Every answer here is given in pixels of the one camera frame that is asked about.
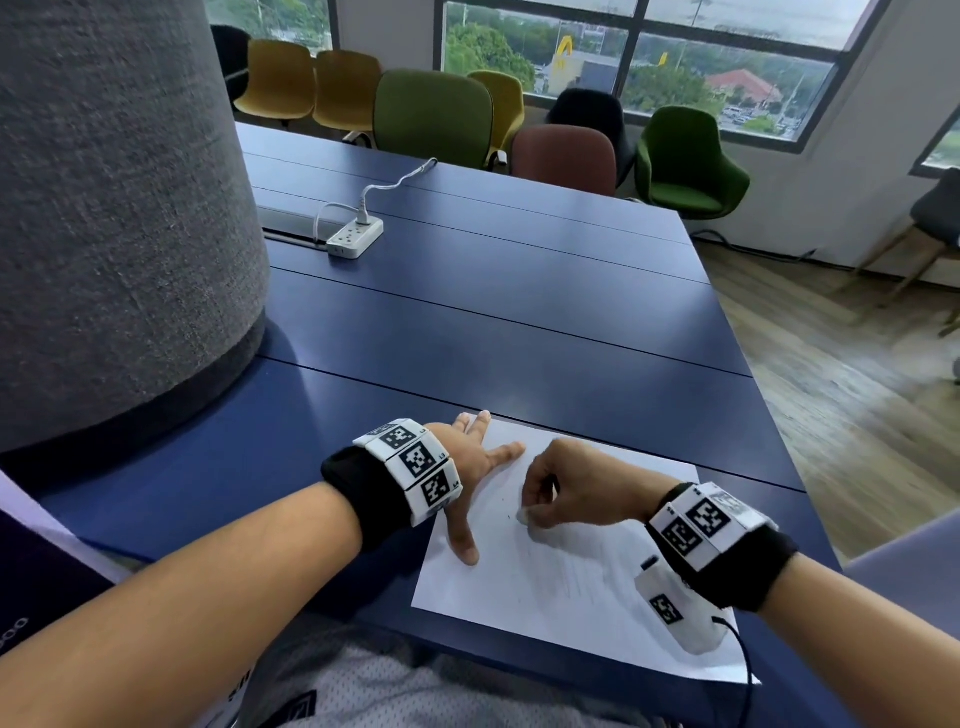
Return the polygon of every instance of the white wall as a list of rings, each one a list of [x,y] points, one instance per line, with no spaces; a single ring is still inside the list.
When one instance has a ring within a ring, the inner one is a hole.
[[[432,67],[433,0],[337,0],[337,9],[344,48],[388,68]],[[817,257],[842,265],[905,227],[909,208],[933,186],[909,170],[960,104],[958,29],[960,0],[893,0],[802,155],[728,145],[754,183],[714,227],[740,245],[819,248]],[[876,269],[902,273],[912,257],[890,256]],[[926,279],[960,287],[960,261],[939,262]]]

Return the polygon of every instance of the floor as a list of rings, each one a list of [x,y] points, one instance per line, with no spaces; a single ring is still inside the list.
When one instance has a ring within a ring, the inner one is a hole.
[[[841,562],[960,507],[960,292],[697,247]]]

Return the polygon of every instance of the gray fabric lampshade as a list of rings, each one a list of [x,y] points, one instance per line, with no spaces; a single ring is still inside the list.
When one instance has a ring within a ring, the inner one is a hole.
[[[9,0],[0,149],[0,467],[56,480],[204,409],[262,337],[269,266],[203,0]],[[79,459],[36,473],[51,452]]]

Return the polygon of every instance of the person's left hand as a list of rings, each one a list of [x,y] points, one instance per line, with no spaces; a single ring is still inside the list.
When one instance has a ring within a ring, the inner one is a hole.
[[[454,553],[467,566],[472,567],[480,560],[480,552],[473,541],[473,534],[467,522],[470,499],[473,498],[473,493],[480,481],[494,468],[514,462],[527,447],[523,443],[511,443],[496,449],[485,450],[483,438],[490,425],[490,412],[484,410],[477,415],[477,419],[468,429],[469,422],[470,415],[465,412],[453,425],[432,423],[426,428],[437,436],[446,451],[450,453],[450,457],[457,466],[457,473],[460,474],[460,482],[464,486],[463,494],[445,509],[446,524]]]

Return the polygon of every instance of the blue table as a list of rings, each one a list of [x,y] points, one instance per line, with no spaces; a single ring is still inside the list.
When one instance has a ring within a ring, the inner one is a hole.
[[[310,215],[416,166],[239,131],[258,201]],[[92,544],[155,560],[314,482],[358,432],[486,407],[694,463],[837,568],[676,215],[446,165],[413,182],[371,196],[387,229],[358,261],[269,242],[268,332],[242,380],[135,461],[43,504]],[[736,686],[412,609],[431,527],[358,559],[313,607],[651,715],[733,725]],[[754,725],[853,725],[757,618],[738,619],[764,683]]]

